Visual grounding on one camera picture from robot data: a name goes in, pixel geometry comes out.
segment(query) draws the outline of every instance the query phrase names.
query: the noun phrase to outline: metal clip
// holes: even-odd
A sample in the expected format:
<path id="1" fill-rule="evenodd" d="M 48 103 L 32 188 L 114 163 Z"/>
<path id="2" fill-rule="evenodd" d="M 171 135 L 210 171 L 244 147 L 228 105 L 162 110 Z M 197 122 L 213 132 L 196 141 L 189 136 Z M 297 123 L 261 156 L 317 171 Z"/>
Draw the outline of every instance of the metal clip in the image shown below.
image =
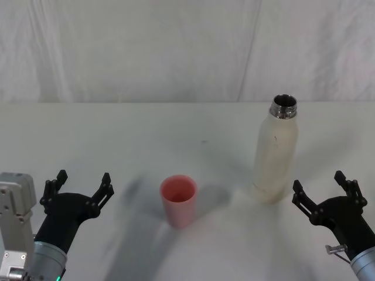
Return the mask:
<path id="1" fill-rule="evenodd" d="M 340 255 L 338 254 L 338 253 L 340 253 L 340 252 L 345 252 L 345 251 L 347 251 L 347 246 L 346 246 L 345 244 L 343 244 L 343 245 L 339 245 L 339 246 L 330 246 L 330 245 L 326 245 L 326 250 L 327 250 L 327 254 L 328 254 L 328 255 L 334 254 L 334 255 L 337 256 L 338 258 L 340 258 L 340 259 L 342 259 L 343 261 L 345 261 L 345 262 L 347 262 L 347 263 L 350 264 L 350 262 L 349 262 L 346 258 L 344 258 L 344 257 L 342 257 L 342 256 L 340 256 Z"/>

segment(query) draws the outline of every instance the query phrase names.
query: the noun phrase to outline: cup rim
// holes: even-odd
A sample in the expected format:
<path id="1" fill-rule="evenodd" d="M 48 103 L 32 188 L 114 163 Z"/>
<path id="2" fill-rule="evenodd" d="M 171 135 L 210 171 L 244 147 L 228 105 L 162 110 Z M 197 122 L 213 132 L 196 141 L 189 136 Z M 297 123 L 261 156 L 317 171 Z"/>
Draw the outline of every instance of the cup rim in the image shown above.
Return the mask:
<path id="1" fill-rule="evenodd" d="M 192 185 L 192 187 L 194 189 L 194 193 L 193 193 L 193 195 L 189 199 L 187 199 L 185 201 L 182 201 L 182 202 L 173 202 L 173 201 L 170 201 L 167 198 L 165 198 L 165 196 L 163 195 L 162 191 L 163 191 L 163 188 L 165 187 L 165 185 L 167 183 L 169 183 L 170 181 L 173 181 L 173 180 L 176 180 L 176 179 L 179 179 L 179 180 L 180 179 L 184 179 L 184 180 L 188 181 Z M 165 180 L 163 180 L 163 182 L 160 185 L 160 189 L 159 189 L 160 196 L 164 200 L 166 200 L 169 204 L 184 204 L 184 203 L 190 202 L 190 201 L 192 201 L 196 197 L 197 191 L 198 191 L 198 188 L 197 188 L 196 182 L 191 177 L 189 177 L 189 176 L 187 176 L 185 174 L 174 174 L 173 176 L 167 177 Z"/>

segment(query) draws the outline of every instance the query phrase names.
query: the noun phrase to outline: stainless steel bottle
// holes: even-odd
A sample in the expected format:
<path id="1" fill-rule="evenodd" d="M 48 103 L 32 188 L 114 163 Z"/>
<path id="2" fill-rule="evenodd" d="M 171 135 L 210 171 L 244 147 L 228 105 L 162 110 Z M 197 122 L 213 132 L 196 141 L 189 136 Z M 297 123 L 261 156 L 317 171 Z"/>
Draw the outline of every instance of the stainless steel bottle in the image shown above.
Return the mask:
<path id="1" fill-rule="evenodd" d="M 289 183 L 298 139 L 296 114 L 296 99 L 278 95 L 261 125 L 251 192 L 264 203 L 278 201 Z"/>

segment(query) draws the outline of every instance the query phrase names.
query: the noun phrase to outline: metal bottle neck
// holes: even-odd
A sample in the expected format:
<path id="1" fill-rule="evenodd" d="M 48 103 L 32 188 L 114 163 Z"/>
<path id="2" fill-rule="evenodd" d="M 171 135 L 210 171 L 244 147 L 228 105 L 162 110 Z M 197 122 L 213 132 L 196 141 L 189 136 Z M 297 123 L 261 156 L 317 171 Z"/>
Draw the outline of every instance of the metal bottle neck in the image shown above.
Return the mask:
<path id="1" fill-rule="evenodd" d="M 291 119 L 297 114 L 297 100 L 291 95 L 277 95 L 270 107 L 270 114 L 279 119 Z"/>

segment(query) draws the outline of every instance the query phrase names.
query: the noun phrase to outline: bottle opening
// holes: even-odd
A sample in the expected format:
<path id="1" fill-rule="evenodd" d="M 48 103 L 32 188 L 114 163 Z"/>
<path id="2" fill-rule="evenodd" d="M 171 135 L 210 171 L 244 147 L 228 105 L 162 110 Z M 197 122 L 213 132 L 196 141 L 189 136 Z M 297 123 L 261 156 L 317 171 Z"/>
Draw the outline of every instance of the bottle opening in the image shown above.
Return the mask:
<path id="1" fill-rule="evenodd" d="M 297 104 L 297 100 L 291 95 L 277 95 L 274 102 L 280 107 L 293 107 Z"/>

